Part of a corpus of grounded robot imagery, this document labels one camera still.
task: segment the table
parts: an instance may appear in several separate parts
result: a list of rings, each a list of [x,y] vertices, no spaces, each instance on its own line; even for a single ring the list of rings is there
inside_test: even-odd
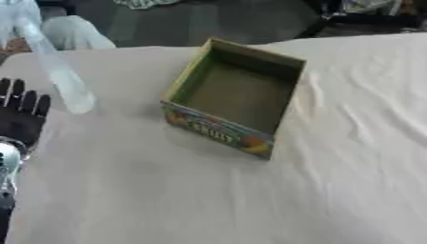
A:
[[[308,60],[269,162],[163,120],[194,48],[64,52],[98,107],[55,103],[8,243],[425,243],[427,34],[260,48]],[[0,76],[51,91],[31,53]]]

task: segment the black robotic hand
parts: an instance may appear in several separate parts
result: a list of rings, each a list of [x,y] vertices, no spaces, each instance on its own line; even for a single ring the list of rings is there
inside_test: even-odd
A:
[[[37,144],[50,107],[51,98],[26,91],[23,80],[0,80],[0,244],[8,233],[20,164]]]
[[[26,91],[23,80],[0,80],[0,141],[16,141],[15,146],[27,154],[40,137],[50,107],[51,98]]]

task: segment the open box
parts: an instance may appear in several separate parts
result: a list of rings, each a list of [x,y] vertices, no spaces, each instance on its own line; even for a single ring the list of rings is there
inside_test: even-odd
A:
[[[162,99],[169,123],[270,158],[305,62],[210,39]]]

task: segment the colorful graphic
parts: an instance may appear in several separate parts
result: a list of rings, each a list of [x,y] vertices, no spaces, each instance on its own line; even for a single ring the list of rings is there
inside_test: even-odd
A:
[[[168,122],[175,126],[197,132],[246,153],[270,157],[273,142],[261,139],[259,135],[244,130],[243,127],[237,128],[236,125],[231,125],[227,121],[221,121],[201,113],[187,112],[185,109],[174,108],[167,104],[164,105],[163,110]]]

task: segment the floor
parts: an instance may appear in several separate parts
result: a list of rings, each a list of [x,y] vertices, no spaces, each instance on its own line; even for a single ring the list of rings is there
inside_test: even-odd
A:
[[[302,0],[188,0],[150,10],[112,0],[75,2],[77,13],[119,47],[199,46],[210,36],[265,44],[292,39],[316,19]]]

